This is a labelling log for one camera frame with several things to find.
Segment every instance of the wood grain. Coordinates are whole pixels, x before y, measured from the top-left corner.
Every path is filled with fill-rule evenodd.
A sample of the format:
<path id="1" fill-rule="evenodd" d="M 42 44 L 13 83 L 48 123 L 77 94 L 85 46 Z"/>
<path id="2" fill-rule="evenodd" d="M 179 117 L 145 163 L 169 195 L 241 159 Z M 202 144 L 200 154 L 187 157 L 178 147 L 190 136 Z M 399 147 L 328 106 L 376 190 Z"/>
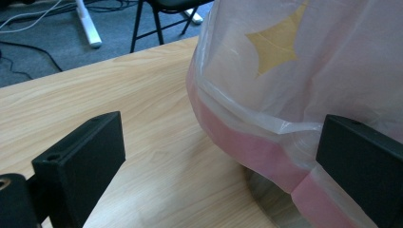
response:
<path id="1" fill-rule="evenodd" d="M 196 38 L 0 89 L 0 173 L 120 110 L 126 162 L 86 227 L 275 227 L 243 170 L 199 127 L 184 79 Z"/>

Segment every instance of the cable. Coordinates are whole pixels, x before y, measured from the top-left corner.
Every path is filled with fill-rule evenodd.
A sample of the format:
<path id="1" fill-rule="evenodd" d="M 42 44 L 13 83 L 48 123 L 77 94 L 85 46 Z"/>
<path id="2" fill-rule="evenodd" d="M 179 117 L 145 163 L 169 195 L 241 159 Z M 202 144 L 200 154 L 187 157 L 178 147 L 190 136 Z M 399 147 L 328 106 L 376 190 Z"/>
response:
<path id="1" fill-rule="evenodd" d="M 110 1 L 110 0 L 87 0 L 87 1 L 85 1 L 85 4 L 86 4 L 88 10 L 93 11 L 93 12 L 110 12 L 110 11 L 125 10 L 127 8 L 136 6 L 137 3 L 138 3 L 137 0 L 116 0 L 117 2 L 126 3 L 126 5 L 121 7 L 121 8 L 95 7 L 95 6 L 92 7 L 91 6 L 94 3 L 107 2 L 107 1 Z M 71 11 L 74 11 L 75 9 L 76 9 L 76 4 L 75 3 L 68 3 L 68 4 L 65 4 L 63 6 L 55 8 L 54 10 L 49 12 L 45 17 L 50 17 L 50 16 L 59 15 L 59 14 L 66 13 L 66 12 L 71 12 Z M 10 19 L 8 21 L 0 21 L 0 24 L 4 24 L 4 23 L 8 22 L 9 25 L 11 25 L 13 23 L 23 23 L 23 22 L 36 20 L 38 18 L 36 16 L 30 16 L 30 13 L 26 13 L 25 15 L 27 15 L 28 17 L 26 16 L 26 17 L 23 17 L 23 18 L 16 18 L 17 16 L 14 16 L 14 18 L 16 18 L 16 19 L 14 19 L 12 21 L 10 21 Z"/>
<path id="2" fill-rule="evenodd" d="M 36 21 L 35 21 L 34 23 L 32 23 L 30 26 L 25 27 L 25 28 L 20 28 L 20 29 L 17 29 L 17 30 L 0 31 L 0 34 L 3 34 L 3 33 L 12 33 L 12 32 L 17 32 L 17 31 L 22 31 L 22 30 L 26 30 L 26 29 L 32 28 L 32 27 L 35 26 L 42 18 L 44 18 L 50 11 L 54 10 L 54 8 L 56 8 L 57 5 L 59 5 L 61 2 L 62 2 L 62 0 L 59 0 L 55 5 L 53 5 L 53 7 L 51 7 L 51 8 L 48 9 L 48 10 L 46 10 L 45 13 L 42 14 L 42 16 L 40 16 L 40 17 L 38 18 L 38 20 L 36 20 Z"/>
<path id="3" fill-rule="evenodd" d="M 14 70 L 12 69 L 12 67 L 14 66 L 14 62 L 13 62 L 11 59 L 6 58 L 6 57 L 4 57 L 4 56 L 1 57 L 1 59 L 7 60 L 7 61 L 10 62 L 10 71 L 11 71 L 12 73 L 23 74 L 23 75 L 25 75 L 27 78 L 29 78 L 29 80 L 33 80 L 33 78 L 32 78 L 28 73 L 26 73 L 26 72 L 14 71 Z"/>
<path id="4" fill-rule="evenodd" d="M 34 47 L 34 46 L 29 46 L 29 45 L 22 45 L 22 44 L 15 44 L 15 43 L 11 43 L 11 42 L 5 42 L 5 41 L 0 41 L 0 44 L 4 44 L 4 45 L 9 45 L 9 46 L 17 46 L 17 47 L 23 47 L 23 48 L 31 48 L 31 49 L 35 49 L 35 50 L 39 50 L 43 53 L 45 53 L 50 61 L 54 64 L 54 66 L 59 70 L 59 71 L 63 71 L 59 65 L 56 63 L 56 61 L 53 59 L 53 57 L 45 50 L 38 48 L 38 47 Z"/>

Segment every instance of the white plastic bag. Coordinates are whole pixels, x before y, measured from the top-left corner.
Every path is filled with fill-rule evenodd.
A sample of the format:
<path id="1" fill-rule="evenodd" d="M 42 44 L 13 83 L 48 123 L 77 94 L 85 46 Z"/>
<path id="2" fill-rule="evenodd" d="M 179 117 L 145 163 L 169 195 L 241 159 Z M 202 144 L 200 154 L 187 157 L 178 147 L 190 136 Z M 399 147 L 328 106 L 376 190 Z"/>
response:
<path id="1" fill-rule="evenodd" d="M 216 0 L 187 77 L 210 138 L 316 227 L 376 227 L 317 164 L 326 114 L 403 143 L 403 2 Z"/>

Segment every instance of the black block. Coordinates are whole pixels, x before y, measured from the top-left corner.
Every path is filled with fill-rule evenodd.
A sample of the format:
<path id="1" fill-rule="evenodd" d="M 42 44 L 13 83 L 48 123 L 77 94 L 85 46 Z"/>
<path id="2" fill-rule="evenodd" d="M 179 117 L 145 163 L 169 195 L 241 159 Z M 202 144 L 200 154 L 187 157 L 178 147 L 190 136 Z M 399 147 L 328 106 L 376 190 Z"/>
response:
<path id="1" fill-rule="evenodd" d="M 0 227 L 38 227 L 38 224 L 24 176 L 0 175 Z"/>
<path id="2" fill-rule="evenodd" d="M 95 117 L 32 161 L 54 227 L 82 227 L 125 161 L 121 116 Z"/>
<path id="3" fill-rule="evenodd" d="M 317 161 L 378 227 L 403 227 L 403 144 L 328 115 Z"/>

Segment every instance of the gray carpet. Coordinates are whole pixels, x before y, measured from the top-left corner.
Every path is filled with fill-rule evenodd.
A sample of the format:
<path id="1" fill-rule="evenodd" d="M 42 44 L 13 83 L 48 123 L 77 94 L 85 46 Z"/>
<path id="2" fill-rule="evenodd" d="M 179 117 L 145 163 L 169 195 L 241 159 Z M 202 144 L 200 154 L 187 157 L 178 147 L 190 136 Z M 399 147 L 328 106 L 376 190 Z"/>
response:
<path id="1" fill-rule="evenodd" d="M 43 0 L 28 6 L 23 4 L 12 5 L 6 9 L 0 9 L 0 21 L 5 21 L 11 16 L 20 13 L 47 10 L 55 3 L 56 1 Z M 74 4 L 74 1 L 64 0 L 60 6 L 69 3 Z M 102 46 L 98 49 L 93 49 L 89 46 L 76 11 L 46 17 L 33 28 L 24 31 L 0 34 L 0 41 L 44 49 L 53 57 L 62 70 L 82 67 L 122 56 L 128 54 L 130 50 L 137 5 L 112 12 L 95 12 L 95 9 L 89 9 L 89 7 L 118 8 L 119 6 L 120 3 L 116 0 L 104 0 L 87 5 L 95 27 L 103 41 Z M 198 14 L 201 17 L 205 17 L 211 6 L 212 4 L 207 4 L 200 7 Z M 160 17 L 162 24 L 167 25 L 181 20 L 185 16 L 184 14 L 168 15 L 160 13 Z M 10 26 L 5 26 L 1 30 L 24 28 L 32 22 L 14 23 Z M 196 36 L 201 28 L 201 26 L 192 23 L 186 34 L 181 36 L 183 26 L 184 24 L 180 24 L 164 30 L 163 38 L 165 42 L 171 43 Z M 155 23 L 151 7 L 148 4 L 144 4 L 139 33 L 152 29 L 155 29 Z M 136 44 L 136 51 L 152 48 L 158 44 L 157 34 L 153 34 L 139 40 Z M 0 50 L 3 56 L 0 59 L 0 87 L 22 83 L 29 80 L 29 77 L 37 79 L 58 72 L 49 57 L 40 51 L 4 44 L 0 44 Z"/>

